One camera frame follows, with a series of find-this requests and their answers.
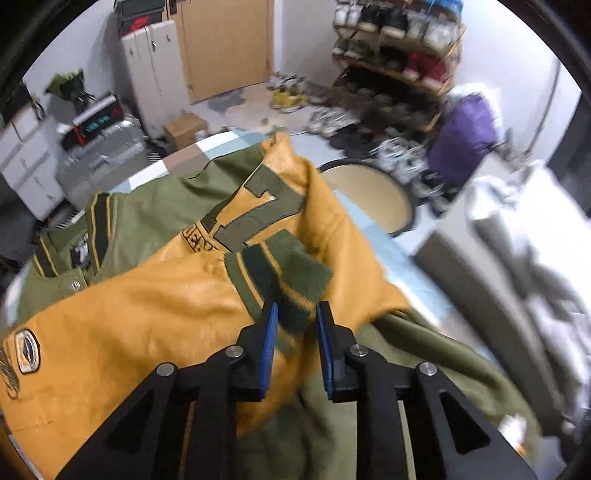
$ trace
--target wooden door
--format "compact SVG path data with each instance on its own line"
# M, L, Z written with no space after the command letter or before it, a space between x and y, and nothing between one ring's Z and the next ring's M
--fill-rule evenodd
M264 82L271 70L272 0L177 0L191 103Z

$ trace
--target white cabinet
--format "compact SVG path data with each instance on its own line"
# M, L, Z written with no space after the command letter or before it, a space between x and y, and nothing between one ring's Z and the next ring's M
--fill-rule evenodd
M121 39L144 131L152 139L189 108L174 21L156 23Z
M8 124L0 132L0 171L4 169L19 148L21 148L21 141L18 138L17 131L12 124Z
M64 197L55 178L57 159L47 152L40 165L17 190L18 196L38 219L45 219Z
M5 128L0 137L0 172L31 213L44 220L64 198L55 178L64 152L52 122L44 121L34 129L32 126L28 118L18 126L25 141L19 139L13 124Z

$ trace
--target embroidered patch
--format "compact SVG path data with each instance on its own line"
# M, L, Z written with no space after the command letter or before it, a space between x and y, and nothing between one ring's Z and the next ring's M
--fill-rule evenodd
M17 347L18 369L23 375L39 370L39 344L30 330L21 330L14 336Z

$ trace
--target jacket label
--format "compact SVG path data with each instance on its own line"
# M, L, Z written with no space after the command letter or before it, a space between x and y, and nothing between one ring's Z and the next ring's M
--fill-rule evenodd
M90 255L88 254L88 233L85 233L70 250L72 267L80 267L86 270L90 267Z

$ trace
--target white wall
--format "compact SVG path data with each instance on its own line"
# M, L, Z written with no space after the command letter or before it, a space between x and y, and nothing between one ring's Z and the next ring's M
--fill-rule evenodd
M282 4L282 55L278 69L331 84L339 69L330 59L335 0L275 0ZM550 96L554 54L525 23L497 0L464 0L462 63L456 83L482 82L501 91L505 127L518 146L534 136ZM534 154L549 160L579 101L580 90L562 67L547 127Z
M113 0L99 0L68 25L45 49L24 76L29 91L36 94L59 121L74 116L73 106L45 94L56 73L82 68L86 89L93 95L114 90L131 97L131 85L117 34Z
M331 85L340 70L330 51L338 38L332 28L335 0L275 0L282 4L282 65L278 70L297 73L320 85Z

